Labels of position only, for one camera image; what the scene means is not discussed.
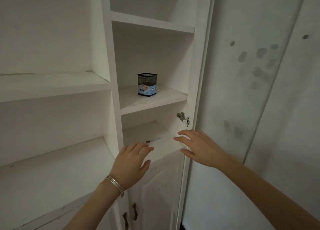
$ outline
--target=person's right arm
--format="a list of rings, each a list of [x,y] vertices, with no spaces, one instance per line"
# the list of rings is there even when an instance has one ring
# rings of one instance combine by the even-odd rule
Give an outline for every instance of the person's right arm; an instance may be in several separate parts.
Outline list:
[[[316,218],[236,158],[223,151],[205,133],[183,130],[178,134],[190,138],[174,138],[191,149],[191,152],[181,149],[183,154],[224,173],[257,206],[276,230],[320,229],[320,222]]]

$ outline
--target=cabinet handle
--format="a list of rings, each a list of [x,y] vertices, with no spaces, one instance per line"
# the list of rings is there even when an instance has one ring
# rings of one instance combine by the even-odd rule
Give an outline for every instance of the cabinet handle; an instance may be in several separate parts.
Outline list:
[[[133,207],[133,210],[134,210],[134,217],[133,217],[133,220],[135,221],[135,220],[137,220],[137,219],[138,219],[138,212],[137,212],[137,209],[136,209],[137,204],[133,203],[133,204],[132,204],[132,207]]]
[[[124,218],[124,225],[125,225],[125,229],[124,230],[128,230],[129,223],[128,223],[128,220],[127,220],[127,213],[125,212],[122,216]]]

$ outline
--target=metal cabinet hinge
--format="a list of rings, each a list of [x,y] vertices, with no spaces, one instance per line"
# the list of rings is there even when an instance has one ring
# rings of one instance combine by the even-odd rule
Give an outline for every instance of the metal cabinet hinge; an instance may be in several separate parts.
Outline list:
[[[186,114],[181,112],[181,113],[177,113],[177,117],[182,121],[186,123],[186,126],[189,127],[190,125],[190,121],[189,121],[189,117],[186,118]]]

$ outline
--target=person's left arm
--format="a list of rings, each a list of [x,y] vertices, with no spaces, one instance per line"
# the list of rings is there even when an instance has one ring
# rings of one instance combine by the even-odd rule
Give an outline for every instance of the person's left arm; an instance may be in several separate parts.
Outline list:
[[[141,142],[123,147],[109,175],[119,183],[124,191],[129,189],[141,180],[149,169],[150,160],[147,160],[142,167],[141,165],[153,149]],[[110,180],[103,180],[63,230],[95,230],[119,195],[120,191]]]

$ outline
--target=black mesh pen holder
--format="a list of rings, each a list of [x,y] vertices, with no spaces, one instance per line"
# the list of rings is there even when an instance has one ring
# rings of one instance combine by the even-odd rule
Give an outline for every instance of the black mesh pen holder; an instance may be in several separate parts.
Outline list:
[[[138,94],[150,97],[157,93],[157,74],[138,74]]]

